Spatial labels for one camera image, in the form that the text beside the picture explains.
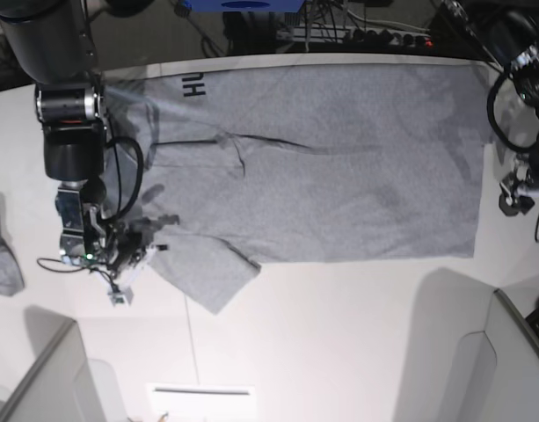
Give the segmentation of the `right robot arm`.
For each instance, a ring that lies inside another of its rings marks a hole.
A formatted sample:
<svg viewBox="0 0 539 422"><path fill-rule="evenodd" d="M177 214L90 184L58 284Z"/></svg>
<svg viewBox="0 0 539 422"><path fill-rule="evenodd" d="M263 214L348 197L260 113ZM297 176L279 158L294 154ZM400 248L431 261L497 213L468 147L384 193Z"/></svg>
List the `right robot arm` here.
<svg viewBox="0 0 539 422"><path fill-rule="evenodd" d="M60 185L61 260L112 280L149 256L150 244L127 221L142 189L145 157L132 137L115 135L106 110L86 1L0 1L0 26L22 70L34 81L34 108L43 134L45 172ZM106 206L106 153L120 168L120 148L135 157L131 193L117 183Z"/></svg>

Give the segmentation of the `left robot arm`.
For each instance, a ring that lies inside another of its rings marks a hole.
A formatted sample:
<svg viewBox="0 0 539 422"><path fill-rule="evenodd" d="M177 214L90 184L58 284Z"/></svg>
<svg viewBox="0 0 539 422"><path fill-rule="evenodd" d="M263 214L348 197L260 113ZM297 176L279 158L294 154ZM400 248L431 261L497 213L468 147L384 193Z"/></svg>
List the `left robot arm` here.
<svg viewBox="0 0 539 422"><path fill-rule="evenodd" d="M515 153L515 164L499 182L499 208L507 216L526 214L539 194L539 129L530 144L512 142L496 119L495 105L509 81L539 120L539 1L442 1L441 8L500 66L486 111L493 133Z"/></svg>

